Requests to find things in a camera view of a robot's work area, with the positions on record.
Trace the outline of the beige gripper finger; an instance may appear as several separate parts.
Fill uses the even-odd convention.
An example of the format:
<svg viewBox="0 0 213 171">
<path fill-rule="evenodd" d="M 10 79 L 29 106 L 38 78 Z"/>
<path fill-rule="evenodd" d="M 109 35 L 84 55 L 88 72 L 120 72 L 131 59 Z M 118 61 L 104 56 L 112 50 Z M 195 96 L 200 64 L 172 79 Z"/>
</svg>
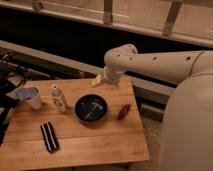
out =
<svg viewBox="0 0 213 171">
<path fill-rule="evenodd" d="M 92 80 L 92 86 L 96 87 L 102 83 L 102 76 L 97 75 L 93 80 Z"/>
</svg>

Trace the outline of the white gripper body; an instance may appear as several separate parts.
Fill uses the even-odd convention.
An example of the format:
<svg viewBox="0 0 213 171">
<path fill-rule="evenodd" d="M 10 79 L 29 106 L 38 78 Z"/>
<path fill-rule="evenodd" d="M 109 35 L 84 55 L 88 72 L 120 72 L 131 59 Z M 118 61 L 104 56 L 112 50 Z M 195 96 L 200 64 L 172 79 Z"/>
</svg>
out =
<svg viewBox="0 0 213 171">
<path fill-rule="evenodd" d="M 105 66 L 102 72 L 102 81 L 107 84 L 117 84 L 121 78 L 121 74 L 111 68 Z"/>
</svg>

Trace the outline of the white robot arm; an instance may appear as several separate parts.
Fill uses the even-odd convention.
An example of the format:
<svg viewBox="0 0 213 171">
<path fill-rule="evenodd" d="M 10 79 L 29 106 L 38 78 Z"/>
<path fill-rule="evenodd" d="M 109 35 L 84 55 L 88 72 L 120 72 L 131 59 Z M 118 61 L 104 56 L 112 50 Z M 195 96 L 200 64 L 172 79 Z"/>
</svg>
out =
<svg viewBox="0 0 213 171">
<path fill-rule="evenodd" d="M 158 171 L 213 171 L 213 50 L 139 53 L 132 44 L 108 50 L 94 85 L 127 71 L 176 86 L 162 124 Z"/>
</svg>

